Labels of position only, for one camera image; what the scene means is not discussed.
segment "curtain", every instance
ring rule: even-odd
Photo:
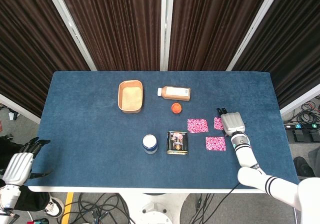
[[[89,70],[51,0],[0,0],[0,93],[41,116],[57,70]]]
[[[173,0],[169,70],[226,70],[263,0]]]
[[[98,70],[159,70],[161,0],[65,0]]]
[[[320,0],[275,0],[233,71],[266,71],[280,108],[320,83]]]

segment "small orange object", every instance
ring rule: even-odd
[[[179,113],[182,111],[182,106],[181,106],[179,103],[174,103],[174,104],[171,106],[171,111],[172,111],[174,114],[179,114]]]

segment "pink cloth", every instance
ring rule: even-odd
[[[208,124],[205,119],[188,119],[188,131],[190,133],[208,132]]]
[[[224,137],[206,137],[205,148],[208,151],[225,151],[226,142]]]
[[[221,118],[218,118],[218,117],[214,118],[213,127],[214,127],[214,129],[217,129],[217,130],[223,130],[224,129],[224,125],[222,124]]]

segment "canned food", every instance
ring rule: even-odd
[[[146,153],[155,153],[158,150],[156,137],[152,134],[145,135],[145,137],[142,139],[142,146]]]
[[[168,154],[188,154],[188,134],[187,132],[170,131],[166,140],[166,153]]]

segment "plastic bottle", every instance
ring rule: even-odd
[[[165,99],[189,101],[190,100],[190,88],[169,87],[158,88],[158,96]]]

